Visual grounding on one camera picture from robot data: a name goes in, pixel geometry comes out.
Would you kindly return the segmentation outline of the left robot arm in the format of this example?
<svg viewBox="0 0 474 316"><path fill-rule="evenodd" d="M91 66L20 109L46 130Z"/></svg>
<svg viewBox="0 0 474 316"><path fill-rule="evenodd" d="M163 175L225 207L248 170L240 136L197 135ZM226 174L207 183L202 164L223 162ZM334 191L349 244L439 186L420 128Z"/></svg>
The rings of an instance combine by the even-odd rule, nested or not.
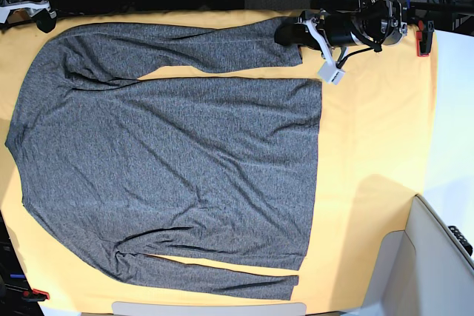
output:
<svg viewBox="0 0 474 316"><path fill-rule="evenodd" d="M274 35L277 44L320 50L305 21L316 28L330 48L367 46L380 52L383 46L395 45L407 34L409 0L311 0L310 7L278 27Z"/></svg>

